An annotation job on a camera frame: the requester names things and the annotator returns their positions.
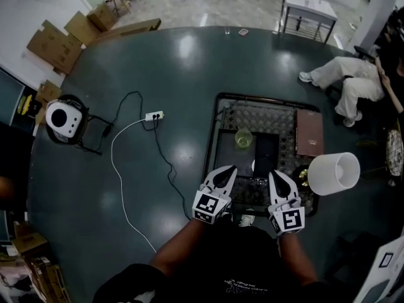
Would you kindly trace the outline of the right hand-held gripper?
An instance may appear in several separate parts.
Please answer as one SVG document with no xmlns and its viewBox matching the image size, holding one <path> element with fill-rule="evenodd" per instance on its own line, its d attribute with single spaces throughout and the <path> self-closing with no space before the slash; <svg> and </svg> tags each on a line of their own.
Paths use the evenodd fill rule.
<svg viewBox="0 0 404 303">
<path fill-rule="evenodd" d="M 268 185 L 272 204 L 268 207 L 268 220 L 275 234 L 279 237 L 301 231 L 305 227 L 305 208 L 301 206 L 294 180 L 279 170 L 272 170 Z"/>
</svg>

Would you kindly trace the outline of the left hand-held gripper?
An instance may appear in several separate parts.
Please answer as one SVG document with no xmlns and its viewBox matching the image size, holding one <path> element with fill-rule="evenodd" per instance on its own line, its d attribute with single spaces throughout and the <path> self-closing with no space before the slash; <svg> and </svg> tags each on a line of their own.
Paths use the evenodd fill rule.
<svg viewBox="0 0 404 303">
<path fill-rule="evenodd" d="M 237 177 L 235 165 L 223 166 L 211 171 L 196 192 L 193 218 L 213 225 L 231 204 L 230 193 Z"/>
</svg>

